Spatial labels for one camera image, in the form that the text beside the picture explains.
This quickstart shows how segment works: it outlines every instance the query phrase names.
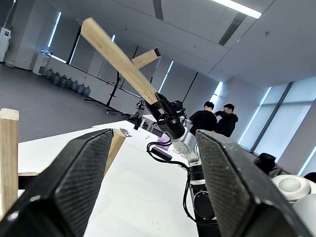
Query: black jacket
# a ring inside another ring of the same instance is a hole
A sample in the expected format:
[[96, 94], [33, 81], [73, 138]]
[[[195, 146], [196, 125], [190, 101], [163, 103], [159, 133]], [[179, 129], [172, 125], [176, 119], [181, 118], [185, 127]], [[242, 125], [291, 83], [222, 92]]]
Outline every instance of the black jacket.
[[218, 121], [215, 131], [226, 137], [230, 137], [235, 129], [236, 122], [238, 122], [238, 117], [235, 114], [227, 114], [224, 111], [217, 111], [215, 115], [222, 117]]
[[207, 110], [197, 111], [194, 115], [190, 117], [193, 122], [193, 126], [190, 132], [195, 136], [197, 129], [204, 129], [207, 131], [213, 131], [216, 129], [216, 117], [215, 115]]

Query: black cable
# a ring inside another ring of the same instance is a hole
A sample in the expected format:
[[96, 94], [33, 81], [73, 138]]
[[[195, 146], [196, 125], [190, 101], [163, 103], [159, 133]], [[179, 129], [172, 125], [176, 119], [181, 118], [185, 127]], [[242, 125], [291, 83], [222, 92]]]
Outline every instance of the black cable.
[[151, 150], [150, 150], [150, 147], [153, 146], [153, 145], [160, 145], [160, 146], [164, 146], [164, 147], [167, 147], [167, 146], [170, 146], [172, 143], [171, 141], [167, 141], [167, 142], [150, 142], [147, 144], [147, 153], [152, 157], [154, 158], [156, 161], [158, 162], [161, 162], [161, 163], [169, 163], [169, 164], [177, 164], [177, 165], [180, 165], [181, 167], [185, 168], [186, 171], [188, 172], [188, 178], [187, 178], [187, 182], [186, 182], [186, 186], [185, 186], [185, 189], [184, 189], [184, 194], [183, 194], [183, 201], [182, 201], [182, 205], [183, 205], [183, 209], [186, 213], [186, 215], [191, 219], [193, 220], [195, 223], [197, 223], [198, 225], [201, 225], [201, 226], [212, 226], [212, 225], [217, 225], [217, 221], [210, 221], [210, 222], [200, 222], [196, 219], [193, 218], [193, 216], [189, 213], [188, 211], [188, 208], [187, 208], [187, 195], [188, 195], [188, 191], [189, 191], [189, 187], [190, 187], [190, 174], [189, 174], [189, 168], [182, 162], [179, 162], [179, 161], [172, 161], [172, 160], [163, 160], [163, 159], [159, 159], [157, 157], [154, 157]]
[[182, 201], [183, 209], [184, 209], [186, 215], [200, 226], [217, 226], [217, 221], [211, 220], [210, 222], [200, 222], [200, 221], [194, 219], [193, 216], [189, 213], [188, 208], [187, 208], [187, 195], [188, 195], [188, 191], [189, 191], [189, 187], [190, 187], [190, 180], [191, 180], [190, 175], [188, 175], [186, 187], [184, 189], [184, 194], [183, 194], [183, 201]]
[[152, 157], [154, 158], [156, 161], [158, 162], [161, 162], [161, 163], [169, 163], [169, 164], [177, 164], [183, 168], [186, 169], [187, 172], [189, 172], [189, 168], [182, 162], [179, 162], [179, 161], [173, 161], [173, 160], [164, 160], [164, 159], [159, 159], [157, 157], [154, 157], [151, 150], [150, 150], [150, 146], [152, 145], [160, 145], [160, 146], [164, 146], [164, 147], [167, 147], [167, 146], [170, 146], [172, 143], [169, 141], [169, 142], [150, 142], [148, 143], [147, 145], [147, 153]]

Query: wooden block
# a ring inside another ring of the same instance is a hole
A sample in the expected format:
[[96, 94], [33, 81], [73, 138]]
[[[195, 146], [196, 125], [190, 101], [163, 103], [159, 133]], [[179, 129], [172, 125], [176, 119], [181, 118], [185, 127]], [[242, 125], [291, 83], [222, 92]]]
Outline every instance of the wooden block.
[[158, 51], [158, 48], [154, 48], [146, 53], [143, 53], [142, 55], [137, 56], [136, 58], [133, 58], [132, 62], [136, 68], [140, 69], [160, 57], [161, 54]]
[[82, 23], [81, 35], [122, 74], [149, 104], [157, 102], [155, 96], [157, 90], [92, 18], [87, 18]]
[[0, 158], [2, 213], [18, 198], [19, 112], [0, 110]]
[[37, 176], [40, 173], [28, 172], [28, 173], [18, 173], [18, 176]]
[[108, 154], [108, 159], [105, 164], [104, 175], [108, 172], [112, 162], [114, 161], [117, 153], [119, 152], [120, 147], [125, 141], [126, 136], [118, 129], [113, 129], [114, 136], [112, 138], [111, 147]]

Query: air vent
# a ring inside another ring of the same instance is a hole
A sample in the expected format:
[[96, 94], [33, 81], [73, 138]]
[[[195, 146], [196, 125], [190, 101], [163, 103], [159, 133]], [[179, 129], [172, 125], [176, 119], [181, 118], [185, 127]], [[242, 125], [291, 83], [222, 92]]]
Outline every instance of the air vent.
[[238, 27], [241, 25], [241, 23], [244, 21], [246, 18], [245, 14], [238, 13], [231, 25], [228, 27], [227, 31], [221, 38], [221, 40], [218, 42], [218, 44], [224, 46], [227, 41], [232, 37], [233, 33], [238, 29]]
[[153, 0], [154, 3], [154, 9], [156, 13], [156, 18], [163, 21], [163, 12], [162, 12], [162, 6], [161, 6], [161, 0]]

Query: ceiling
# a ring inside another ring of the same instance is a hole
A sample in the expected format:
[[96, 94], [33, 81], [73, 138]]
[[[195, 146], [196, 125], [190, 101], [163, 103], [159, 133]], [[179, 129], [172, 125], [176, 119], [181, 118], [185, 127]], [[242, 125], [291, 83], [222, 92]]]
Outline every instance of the ceiling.
[[271, 86], [316, 75], [315, 0], [236, 0], [263, 14], [247, 16], [224, 46], [218, 42], [238, 12], [211, 0], [161, 0], [163, 21], [156, 18], [157, 0], [49, 1], [218, 81], [239, 77]]

